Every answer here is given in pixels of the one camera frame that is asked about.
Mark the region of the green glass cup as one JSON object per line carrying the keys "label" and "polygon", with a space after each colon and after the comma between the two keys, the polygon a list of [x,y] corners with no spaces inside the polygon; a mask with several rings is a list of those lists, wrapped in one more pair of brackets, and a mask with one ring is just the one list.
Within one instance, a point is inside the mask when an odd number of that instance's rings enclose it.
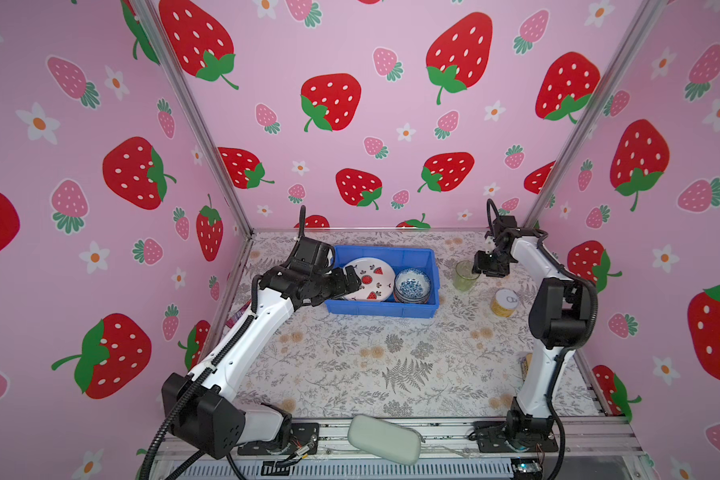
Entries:
{"label": "green glass cup", "polygon": [[473,271],[473,262],[469,260],[459,261],[452,278],[454,288],[460,292],[469,292],[477,283],[479,274]]}

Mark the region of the blue white bottom bowl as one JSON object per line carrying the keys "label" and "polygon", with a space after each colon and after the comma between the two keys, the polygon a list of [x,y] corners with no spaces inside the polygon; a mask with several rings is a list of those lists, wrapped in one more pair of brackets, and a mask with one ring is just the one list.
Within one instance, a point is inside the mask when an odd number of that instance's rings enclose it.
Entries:
{"label": "blue white bottom bowl", "polygon": [[421,269],[407,268],[396,275],[393,295],[399,303],[427,303],[431,291],[432,282],[429,276]]}

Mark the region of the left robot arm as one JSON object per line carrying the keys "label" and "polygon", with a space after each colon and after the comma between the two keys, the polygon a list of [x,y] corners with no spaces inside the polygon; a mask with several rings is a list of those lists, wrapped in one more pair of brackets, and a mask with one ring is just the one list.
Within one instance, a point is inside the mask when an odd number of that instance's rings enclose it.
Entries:
{"label": "left robot arm", "polygon": [[161,388],[165,419],[146,450],[139,476],[151,475],[167,435],[195,448],[172,473],[177,478],[205,455],[222,459],[236,447],[257,443],[276,453],[292,444],[292,416],[262,403],[238,408],[244,377],[270,338],[302,307],[316,307],[359,290],[351,266],[337,265],[333,245],[305,234],[301,218],[289,256],[252,280],[251,301],[220,343],[185,375],[171,374]]}

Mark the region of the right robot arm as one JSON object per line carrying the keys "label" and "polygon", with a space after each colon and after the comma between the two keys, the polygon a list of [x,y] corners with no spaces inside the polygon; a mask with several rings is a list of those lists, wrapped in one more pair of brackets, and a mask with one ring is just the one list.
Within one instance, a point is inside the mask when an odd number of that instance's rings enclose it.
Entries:
{"label": "right robot arm", "polygon": [[594,283],[571,271],[546,249],[548,233],[520,227],[512,215],[504,215],[491,199],[486,201],[492,251],[478,251],[472,272],[505,278],[511,266],[521,265],[536,281],[536,297],[528,316],[536,340],[527,376],[506,415],[500,437],[513,450],[536,446],[558,429],[558,455],[547,475],[558,477],[566,453],[564,424],[553,405],[557,383],[574,352],[591,337],[598,314]]}

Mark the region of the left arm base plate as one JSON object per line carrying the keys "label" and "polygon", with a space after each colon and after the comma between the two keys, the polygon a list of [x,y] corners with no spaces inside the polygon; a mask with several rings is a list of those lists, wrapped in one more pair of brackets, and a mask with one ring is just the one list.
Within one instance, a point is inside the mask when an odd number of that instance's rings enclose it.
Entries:
{"label": "left arm base plate", "polygon": [[307,447],[307,454],[315,454],[318,447],[320,424],[296,422],[284,426],[271,441],[248,442],[237,447],[239,456],[289,456]]}

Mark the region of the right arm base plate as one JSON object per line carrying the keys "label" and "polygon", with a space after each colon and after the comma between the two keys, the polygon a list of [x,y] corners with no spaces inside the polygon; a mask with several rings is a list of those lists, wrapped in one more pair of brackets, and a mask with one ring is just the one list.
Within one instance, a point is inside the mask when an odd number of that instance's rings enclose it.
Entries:
{"label": "right arm base plate", "polygon": [[499,421],[476,421],[467,439],[477,444],[481,453],[557,453],[558,443],[553,434],[519,432],[509,434],[508,427]]}

